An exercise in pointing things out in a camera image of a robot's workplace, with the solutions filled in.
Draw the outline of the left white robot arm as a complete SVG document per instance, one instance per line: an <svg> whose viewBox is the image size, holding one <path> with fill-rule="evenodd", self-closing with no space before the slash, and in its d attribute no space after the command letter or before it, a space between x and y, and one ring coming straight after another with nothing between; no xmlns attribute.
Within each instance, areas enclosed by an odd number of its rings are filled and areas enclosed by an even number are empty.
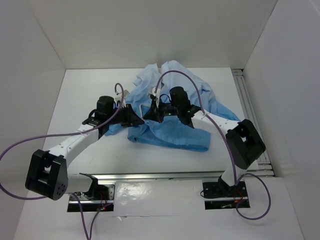
<svg viewBox="0 0 320 240"><path fill-rule="evenodd" d="M87 173L69 174L70 163L87 147L107 133L111 125L124 128L136 127L144 121L134 112L130 104L121 106L113 97L101 96L76 135L70 136L48 150L36 150L32 156L25 187L54 201L64 194L81 193L86 199L99 197L108 188Z"/></svg>

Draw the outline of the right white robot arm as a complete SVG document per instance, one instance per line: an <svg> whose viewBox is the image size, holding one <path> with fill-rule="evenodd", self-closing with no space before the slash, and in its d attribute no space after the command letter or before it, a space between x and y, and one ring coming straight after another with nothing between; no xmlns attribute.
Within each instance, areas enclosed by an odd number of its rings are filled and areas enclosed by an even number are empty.
<svg viewBox="0 0 320 240"><path fill-rule="evenodd" d="M230 120L206 111L202 105L191 104L187 92L180 86L172 88L169 94L170 101L164 103L160 89L152 88L150 109L143 118L162 123L165 117L176 116L185 126L220 136L231 164L219 177L218 190L223 196L230 196L248 168L266 151L257 129L248 119Z"/></svg>

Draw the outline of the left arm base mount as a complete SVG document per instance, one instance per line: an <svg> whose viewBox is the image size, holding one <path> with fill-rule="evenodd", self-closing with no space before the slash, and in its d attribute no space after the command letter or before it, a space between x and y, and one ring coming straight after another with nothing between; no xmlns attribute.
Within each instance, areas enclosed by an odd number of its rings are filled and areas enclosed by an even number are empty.
<svg viewBox="0 0 320 240"><path fill-rule="evenodd" d="M114 183L100 184L99 180L94 177L88 191L76 191L74 194L76 197L72 194L69 196L68 213L79 213L80 206L84 213L114 211Z"/></svg>

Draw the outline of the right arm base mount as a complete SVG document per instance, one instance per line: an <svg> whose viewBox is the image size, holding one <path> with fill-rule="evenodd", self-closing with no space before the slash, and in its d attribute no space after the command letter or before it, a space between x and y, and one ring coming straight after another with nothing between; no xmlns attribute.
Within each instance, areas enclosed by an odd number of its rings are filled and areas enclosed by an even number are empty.
<svg viewBox="0 0 320 240"><path fill-rule="evenodd" d="M202 183L203 190L200 196L204 199L205 210L225 210L238 208L250 208L247 186L240 181L236 186L228 187L219 178L216 181Z"/></svg>

